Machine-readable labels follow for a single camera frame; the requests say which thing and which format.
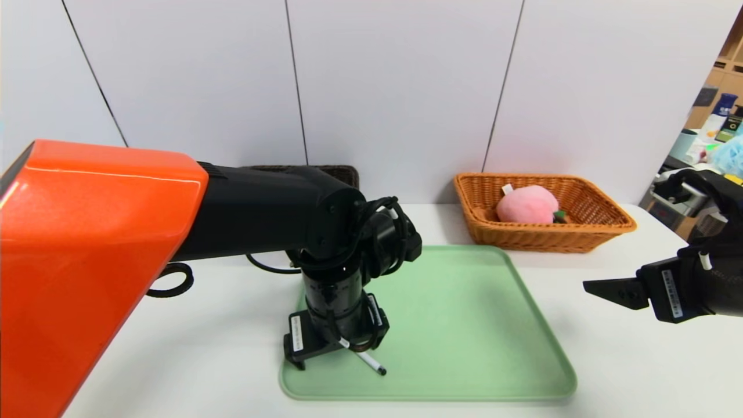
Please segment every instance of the white wall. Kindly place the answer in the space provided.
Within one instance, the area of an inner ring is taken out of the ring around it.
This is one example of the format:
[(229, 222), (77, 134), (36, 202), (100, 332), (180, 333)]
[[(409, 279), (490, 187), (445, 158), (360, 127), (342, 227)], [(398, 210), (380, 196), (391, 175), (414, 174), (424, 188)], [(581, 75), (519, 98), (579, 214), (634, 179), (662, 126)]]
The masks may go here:
[(368, 198), (455, 202), (479, 171), (521, 0), (289, 0), (310, 164)]
[(485, 170), (584, 176), (639, 202), (740, 0), (527, 0)]
[(62, 2), (3, 0), (2, 8), (0, 167), (37, 138), (123, 145)]
[(304, 164), (283, 0), (66, 0), (131, 147)]

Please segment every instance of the white table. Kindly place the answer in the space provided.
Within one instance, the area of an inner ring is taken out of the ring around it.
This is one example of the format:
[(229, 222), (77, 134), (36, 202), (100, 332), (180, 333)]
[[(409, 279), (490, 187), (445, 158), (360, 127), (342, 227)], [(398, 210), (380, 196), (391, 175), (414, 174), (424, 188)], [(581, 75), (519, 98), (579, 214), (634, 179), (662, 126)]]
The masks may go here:
[[(403, 208), (425, 244), (471, 243), (459, 206)], [(637, 231), (590, 254), (509, 251), (578, 375), (577, 392), (564, 402), (289, 399), (278, 375), (299, 278), (228, 257), (190, 263), (196, 282), (186, 294), (142, 300), (65, 418), (743, 416), (743, 319), (665, 324), (652, 309), (631, 311), (583, 291), (583, 280), (633, 276), (685, 245), (645, 211), (625, 209)], [(281, 259), (260, 257), (266, 263)]]

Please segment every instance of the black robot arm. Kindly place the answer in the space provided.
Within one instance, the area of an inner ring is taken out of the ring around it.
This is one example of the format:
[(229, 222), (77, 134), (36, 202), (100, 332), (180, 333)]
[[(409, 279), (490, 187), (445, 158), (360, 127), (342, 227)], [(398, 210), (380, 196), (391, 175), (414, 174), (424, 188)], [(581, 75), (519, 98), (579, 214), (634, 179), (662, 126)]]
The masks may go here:
[(636, 277), (583, 282), (588, 293), (630, 309), (648, 307), (650, 299), (655, 317), (674, 324), (701, 315), (743, 316), (743, 187), (711, 171), (682, 170), (654, 192), (683, 202), (689, 198), (684, 182), (713, 199), (727, 218), (723, 230), (642, 266)]
[[(286, 251), (302, 273), (308, 306), (289, 317), (287, 361), (304, 370), (307, 358), (323, 353), (377, 348), (389, 322), (363, 287), (415, 260), (422, 249), (397, 198), (367, 202), (358, 189), (313, 167), (267, 173), (200, 164), (210, 176), (207, 190), (172, 261)], [(169, 266), (163, 274), (184, 272), (192, 283), (188, 266)], [(148, 295), (169, 297), (188, 287)]]

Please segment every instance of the wicker basket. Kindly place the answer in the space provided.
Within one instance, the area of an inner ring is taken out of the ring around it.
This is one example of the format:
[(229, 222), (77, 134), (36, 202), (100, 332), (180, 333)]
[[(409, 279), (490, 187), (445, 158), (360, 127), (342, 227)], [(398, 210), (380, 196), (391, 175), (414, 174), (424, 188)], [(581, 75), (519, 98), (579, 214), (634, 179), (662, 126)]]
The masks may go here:
[[(566, 224), (500, 222), (496, 206), (501, 187), (538, 184), (557, 197)], [(470, 235), (478, 244), (526, 251), (587, 253), (618, 235), (634, 231), (635, 221), (591, 182), (573, 176), (465, 173), (454, 185)]]

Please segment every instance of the barcode label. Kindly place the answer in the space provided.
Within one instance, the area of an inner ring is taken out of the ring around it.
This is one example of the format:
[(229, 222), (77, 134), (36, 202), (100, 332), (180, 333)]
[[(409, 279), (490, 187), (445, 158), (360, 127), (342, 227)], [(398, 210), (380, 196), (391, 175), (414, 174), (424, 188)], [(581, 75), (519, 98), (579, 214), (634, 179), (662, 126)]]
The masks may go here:
[(291, 317), (291, 346), (294, 352), (305, 349), (305, 342), (302, 340), (302, 319), (299, 315)]
[(666, 284), (668, 301), (671, 303), (671, 313), (674, 318), (680, 318), (684, 316), (684, 311), (681, 309), (681, 300), (678, 298), (676, 283), (673, 282), (673, 273), (670, 270), (663, 270), (661, 274), (663, 275), (663, 282)]

